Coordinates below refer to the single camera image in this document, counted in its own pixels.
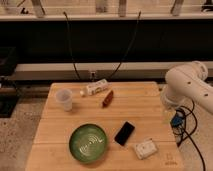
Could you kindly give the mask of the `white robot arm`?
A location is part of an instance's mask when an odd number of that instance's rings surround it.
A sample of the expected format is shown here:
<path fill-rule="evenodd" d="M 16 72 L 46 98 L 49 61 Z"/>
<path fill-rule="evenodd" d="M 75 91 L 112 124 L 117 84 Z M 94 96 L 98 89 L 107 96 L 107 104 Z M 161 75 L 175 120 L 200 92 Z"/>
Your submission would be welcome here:
<path fill-rule="evenodd" d="M 208 68 L 200 61 L 171 68 L 165 74 L 162 104 L 167 109 L 178 108 L 189 98 L 213 115 L 213 87 L 205 82 L 207 77 Z"/>

